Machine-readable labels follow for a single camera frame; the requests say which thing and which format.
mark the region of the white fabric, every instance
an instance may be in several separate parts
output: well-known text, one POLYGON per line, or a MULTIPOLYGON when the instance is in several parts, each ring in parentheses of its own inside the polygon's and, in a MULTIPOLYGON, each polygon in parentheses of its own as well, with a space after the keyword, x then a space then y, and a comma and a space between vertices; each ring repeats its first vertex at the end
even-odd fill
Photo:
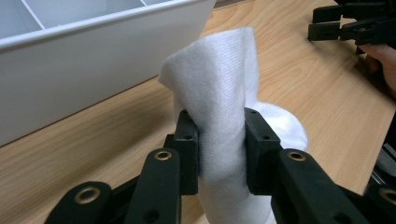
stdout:
POLYGON ((306 149, 303 126, 290 112, 257 100, 259 69, 250 27, 204 37, 163 65, 160 82, 174 92, 200 134, 198 197, 212 224, 272 223, 270 197, 253 196, 246 181, 244 107, 258 110, 282 147, 306 149))

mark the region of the white container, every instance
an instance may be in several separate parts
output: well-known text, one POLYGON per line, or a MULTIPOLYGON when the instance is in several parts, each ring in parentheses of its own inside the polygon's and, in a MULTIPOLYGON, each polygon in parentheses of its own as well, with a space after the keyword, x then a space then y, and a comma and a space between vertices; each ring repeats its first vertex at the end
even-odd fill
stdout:
POLYGON ((0 146, 158 75, 215 0, 0 0, 0 146))

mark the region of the wood grain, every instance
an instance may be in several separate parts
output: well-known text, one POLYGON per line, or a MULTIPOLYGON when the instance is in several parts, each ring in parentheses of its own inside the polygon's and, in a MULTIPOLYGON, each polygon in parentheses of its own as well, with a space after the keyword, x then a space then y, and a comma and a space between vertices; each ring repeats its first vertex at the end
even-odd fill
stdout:
MULTIPOLYGON (((315 7, 332 1, 246 0, 216 8, 202 35, 250 25, 261 69, 258 97, 303 123, 309 153, 338 184, 362 193, 395 111, 356 64, 352 43, 310 43, 315 7)), ((113 188, 138 175, 175 129, 172 93, 156 78, 0 147, 0 223, 43 223, 75 185, 113 188)), ((207 223, 183 197, 183 223, 207 223)))

